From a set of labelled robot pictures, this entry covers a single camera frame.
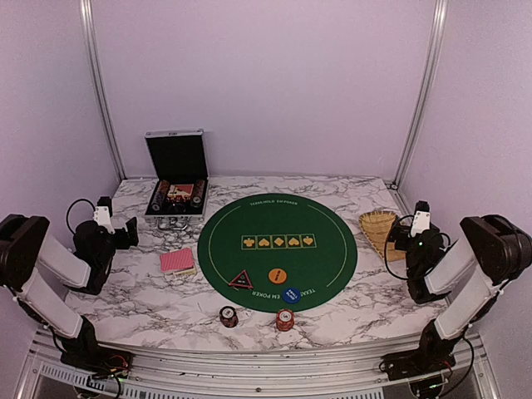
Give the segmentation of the blue small blind button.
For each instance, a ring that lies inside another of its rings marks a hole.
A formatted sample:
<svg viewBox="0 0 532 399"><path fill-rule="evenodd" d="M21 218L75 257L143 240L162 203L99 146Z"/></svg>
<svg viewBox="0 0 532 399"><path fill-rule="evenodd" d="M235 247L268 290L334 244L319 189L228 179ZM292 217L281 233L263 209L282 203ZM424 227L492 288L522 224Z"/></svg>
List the blue small blind button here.
<svg viewBox="0 0 532 399"><path fill-rule="evenodd" d="M291 304L298 303L301 297L301 293L297 288L286 288L282 294L283 301Z"/></svg>

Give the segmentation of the red beige 5 chip stack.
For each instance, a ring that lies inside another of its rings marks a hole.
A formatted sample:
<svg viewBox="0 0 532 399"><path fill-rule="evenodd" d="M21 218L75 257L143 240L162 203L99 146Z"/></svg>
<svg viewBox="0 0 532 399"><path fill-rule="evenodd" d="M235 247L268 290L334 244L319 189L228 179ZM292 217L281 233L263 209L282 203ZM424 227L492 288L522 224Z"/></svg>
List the red beige 5 chip stack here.
<svg viewBox="0 0 532 399"><path fill-rule="evenodd" d="M281 332L287 332L294 326L294 314L290 309L281 309L276 316L276 326Z"/></svg>

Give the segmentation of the orange round big blind button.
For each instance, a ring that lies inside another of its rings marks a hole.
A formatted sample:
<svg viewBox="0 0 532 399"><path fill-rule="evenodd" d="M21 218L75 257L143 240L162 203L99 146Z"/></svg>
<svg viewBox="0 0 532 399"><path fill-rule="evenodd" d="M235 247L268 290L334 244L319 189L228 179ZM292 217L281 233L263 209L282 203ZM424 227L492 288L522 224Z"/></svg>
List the orange round big blind button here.
<svg viewBox="0 0 532 399"><path fill-rule="evenodd" d="M268 273L269 281L274 284L285 283L287 278L287 273L281 268L273 268Z"/></svg>

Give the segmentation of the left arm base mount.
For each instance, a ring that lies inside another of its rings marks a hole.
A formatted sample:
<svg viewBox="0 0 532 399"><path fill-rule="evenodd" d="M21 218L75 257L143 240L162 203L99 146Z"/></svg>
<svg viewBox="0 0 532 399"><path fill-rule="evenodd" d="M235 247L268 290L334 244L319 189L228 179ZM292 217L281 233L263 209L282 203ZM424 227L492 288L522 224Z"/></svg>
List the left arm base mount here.
<svg viewBox="0 0 532 399"><path fill-rule="evenodd" d="M96 375L97 379L105 377L126 377L131 369L133 354L131 352L100 347L95 354L82 350L62 351L62 363Z"/></svg>

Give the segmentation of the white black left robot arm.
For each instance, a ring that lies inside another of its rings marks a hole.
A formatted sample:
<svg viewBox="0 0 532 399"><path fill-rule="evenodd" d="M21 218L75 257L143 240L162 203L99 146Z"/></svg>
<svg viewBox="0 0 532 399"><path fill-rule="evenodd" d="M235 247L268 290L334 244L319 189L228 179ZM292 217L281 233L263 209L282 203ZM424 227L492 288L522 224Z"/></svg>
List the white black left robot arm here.
<svg viewBox="0 0 532 399"><path fill-rule="evenodd" d="M95 220L76 227L74 250L62 245L42 216L10 214L1 223L1 284L19 306L52 332L63 363L93 372L127 372L130 352L103 347L87 317L70 308L41 274L53 273L69 290L97 295L116 251L139 243L137 220L113 229Z"/></svg>

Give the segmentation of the black red triangular dealer button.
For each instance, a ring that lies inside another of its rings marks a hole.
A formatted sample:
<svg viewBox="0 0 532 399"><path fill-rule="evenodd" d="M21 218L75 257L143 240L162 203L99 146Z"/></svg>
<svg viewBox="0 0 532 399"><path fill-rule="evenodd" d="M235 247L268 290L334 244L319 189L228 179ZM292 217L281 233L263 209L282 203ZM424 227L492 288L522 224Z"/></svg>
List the black red triangular dealer button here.
<svg viewBox="0 0 532 399"><path fill-rule="evenodd" d="M229 282L230 287L234 288L244 288L244 289L253 289L254 286L251 282L251 279L244 269L242 270L235 278Z"/></svg>

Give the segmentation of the black orange 100 chip stack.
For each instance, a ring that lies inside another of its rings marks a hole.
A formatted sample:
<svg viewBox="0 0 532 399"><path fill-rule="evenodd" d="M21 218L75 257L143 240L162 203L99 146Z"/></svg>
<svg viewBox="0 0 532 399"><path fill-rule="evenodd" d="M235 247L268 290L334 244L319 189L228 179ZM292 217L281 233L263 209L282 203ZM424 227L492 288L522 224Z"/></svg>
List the black orange 100 chip stack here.
<svg viewBox="0 0 532 399"><path fill-rule="evenodd" d="M236 310L231 306L225 306L219 310L219 320L227 328L234 328L239 322Z"/></svg>

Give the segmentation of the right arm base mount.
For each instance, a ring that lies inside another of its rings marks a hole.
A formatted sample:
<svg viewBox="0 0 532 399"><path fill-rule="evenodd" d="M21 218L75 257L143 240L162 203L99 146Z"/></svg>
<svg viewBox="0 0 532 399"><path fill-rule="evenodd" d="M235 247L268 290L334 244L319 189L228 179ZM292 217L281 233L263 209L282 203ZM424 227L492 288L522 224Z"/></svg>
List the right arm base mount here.
<svg viewBox="0 0 532 399"><path fill-rule="evenodd" d="M383 356L378 367L381 372L387 374L390 381L395 381L439 372L455 365L456 360L452 354L428 357L418 350L410 350Z"/></svg>

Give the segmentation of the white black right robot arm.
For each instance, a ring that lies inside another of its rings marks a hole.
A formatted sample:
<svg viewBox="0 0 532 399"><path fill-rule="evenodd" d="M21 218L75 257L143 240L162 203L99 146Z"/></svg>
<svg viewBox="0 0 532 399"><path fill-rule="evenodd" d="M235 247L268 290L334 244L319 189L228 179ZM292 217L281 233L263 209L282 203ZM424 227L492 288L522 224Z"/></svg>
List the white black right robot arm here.
<svg viewBox="0 0 532 399"><path fill-rule="evenodd" d="M460 291L422 330L418 348L390 353L382 367L391 379L452 366L455 345L495 304L504 287L531 265L531 237L498 214L465 217L452 242L418 211L409 226L395 220L386 242L406 254L406 281L417 304Z"/></svg>

